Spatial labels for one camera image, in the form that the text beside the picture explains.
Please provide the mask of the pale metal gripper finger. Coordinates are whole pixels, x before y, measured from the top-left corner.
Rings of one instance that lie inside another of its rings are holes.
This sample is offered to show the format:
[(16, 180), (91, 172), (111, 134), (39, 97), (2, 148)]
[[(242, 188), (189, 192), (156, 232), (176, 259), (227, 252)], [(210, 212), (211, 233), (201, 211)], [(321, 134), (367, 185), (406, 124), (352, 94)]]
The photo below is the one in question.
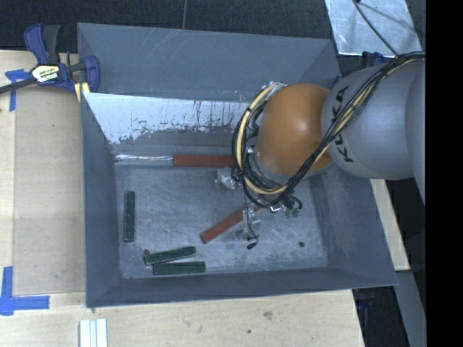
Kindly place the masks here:
[(245, 211), (243, 227), (235, 232), (238, 240), (258, 240), (262, 219), (259, 216), (259, 208), (255, 207)]
[(214, 184), (217, 189), (224, 188), (231, 191), (237, 188), (237, 183), (232, 178), (232, 172), (230, 168), (219, 168), (216, 172)]

